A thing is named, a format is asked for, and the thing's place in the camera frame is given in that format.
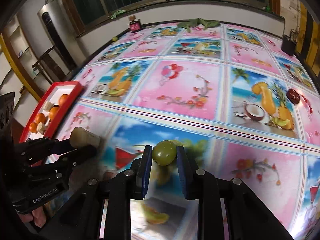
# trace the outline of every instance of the screw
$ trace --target screw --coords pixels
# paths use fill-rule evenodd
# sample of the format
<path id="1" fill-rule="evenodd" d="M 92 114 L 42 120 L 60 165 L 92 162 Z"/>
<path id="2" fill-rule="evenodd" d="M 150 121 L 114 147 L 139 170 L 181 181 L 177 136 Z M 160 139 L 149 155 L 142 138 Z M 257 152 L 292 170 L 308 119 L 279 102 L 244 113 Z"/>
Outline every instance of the screw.
<path id="1" fill-rule="evenodd" d="M 133 172 L 133 170 L 125 170 L 125 171 L 124 171 L 124 174 L 125 174 L 126 176 L 131 176 L 131 175 L 134 174 L 134 172 Z"/>
<path id="2" fill-rule="evenodd" d="M 232 182 L 236 185 L 240 185 L 242 183 L 242 180 L 241 179 L 238 179 L 238 178 L 234 178 L 232 179 Z"/>
<path id="3" fill-rule="evenodd" d="M 196 170 L 196 174 L 198 175 L 204 175 L 205 174 L 205 171 L 203 169 L 197 169 Z"/>
<path id="4" fill-rule="evenodd" d="M 89 186 L 93 186 L 93 185 L 96 185 L 97 184 L 97 180 L 96 179 L 89 179 L 88 180 L 88 185 Z"/>

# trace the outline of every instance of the white wall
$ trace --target white wall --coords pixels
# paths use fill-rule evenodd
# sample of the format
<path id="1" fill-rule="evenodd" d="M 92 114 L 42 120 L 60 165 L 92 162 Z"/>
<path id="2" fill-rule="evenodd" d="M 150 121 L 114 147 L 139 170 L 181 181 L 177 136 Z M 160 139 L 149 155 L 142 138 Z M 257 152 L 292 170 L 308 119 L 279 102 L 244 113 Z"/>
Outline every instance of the white wall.
<path id="1" fill-rule="evenodd" d="M 45 0 L 27 0 L 17 13 L 23 31 L 37 57 L 52 47 L 37 15 L 44 5 Z"/>
<path id="2" fill-rule="evenodd" d="M 0 54 L 0 80 L 2 81 L 4 79 L 4 76 L 8 73 L 8 71 L 11 69 L 11 66 L 9 62 L 7 61 L 7 58 L 5 57 L 4 53 Z M 14 106 L 17 104 L 19 98 L 21 97 L 21 94 L 19 93 L 20 89 L 23 87 L 23 84 L 19 80 L 19 78 L 16 76 L 14 72 L 11 73 L 10 78 L 7 80 L 7 82 L 2 87 L 0 94 L 6 94 L 9 92 L 14 91 Z M 33 110 L 37 106 L 37 101 L 35 98 L 29 93 L 25 92 L 23 95 L 23 98 L 21 99 L 19 106 L 17 108 L 17 111 L 14 113 L 13 117 L 22 125 L 25 126 L 33 112 Z"/>
<path id="3" fill-rule="evenodd" d="M 284 34 L 289 35 L 291 29 L 296 30 L 300 26 L 300 1 L 280 0 L 280 15 L 285 18 Z"/>
<path id="4" fill-rule="evenodd" d="M 246 9 L 239 9 L 231 6 L 210 5 L 210 4 L 182 4 L 166 5 L 163 7 L 151 8 L 149 10 L 135 13 L 142 24 L 203 18 L 247 25 L 261 30 L 282 36 L 284 23 L 273 17 L 266 16 Z M 79 38 L 83 47 L 89 54 L 95 52 L 112 37 L 128 28 L 129 20 L 122 17 L 118 20 L 107 23 L 88 34 Z"/>

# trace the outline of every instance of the small green ball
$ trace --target small green ball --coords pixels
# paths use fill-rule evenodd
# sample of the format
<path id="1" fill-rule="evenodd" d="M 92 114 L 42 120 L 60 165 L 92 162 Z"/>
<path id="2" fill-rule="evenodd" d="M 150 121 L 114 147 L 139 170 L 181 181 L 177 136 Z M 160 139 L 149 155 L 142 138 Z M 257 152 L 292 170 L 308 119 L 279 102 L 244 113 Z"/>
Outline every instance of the small green ball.
<path id="1" fill-rule="evenodd" d="M 169 165 L 176 156 L 177 147 L 172 141 L 161 141 L 152 150 L 152 158 L 160 166 Z"/>

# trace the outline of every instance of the small jar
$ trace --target small jar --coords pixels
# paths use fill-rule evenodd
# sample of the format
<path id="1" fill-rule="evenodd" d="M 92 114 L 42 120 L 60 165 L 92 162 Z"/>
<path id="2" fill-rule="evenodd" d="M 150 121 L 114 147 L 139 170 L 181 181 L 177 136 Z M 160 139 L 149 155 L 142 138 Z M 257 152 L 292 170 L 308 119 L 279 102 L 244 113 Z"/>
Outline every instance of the small jar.
<path id="1" fill-rule="evenodd" d="M 135 33 L 142 29 L 141 22 L 140 20 L 136 20 L 135 15 L 129 16 L 129 21 L 130 21 L 129 26 L 130 26 L 131 32 Z"/>

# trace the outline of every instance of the finger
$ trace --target finger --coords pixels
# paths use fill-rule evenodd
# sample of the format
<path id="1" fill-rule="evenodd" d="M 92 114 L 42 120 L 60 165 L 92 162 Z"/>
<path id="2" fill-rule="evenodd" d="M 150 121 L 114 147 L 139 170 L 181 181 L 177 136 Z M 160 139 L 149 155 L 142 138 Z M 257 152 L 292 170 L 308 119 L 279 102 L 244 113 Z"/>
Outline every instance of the finger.
<path id="1" fill-rule="evenodd" d="M 33 216 L 31 214 L 21 215 L 18 213 L 18 216 L 20 217 L 23 223 L 27 223 L 33 220 Z"/>
<path id="2" fill-rule="evenodd" d="M 41 206 L 33 210 L 32 215 L 33 215 L 33 222 L 35 223 L 35 225 L 40 228 L 43 227 L 47 221 L 43 211 L 43 207 Z"/>

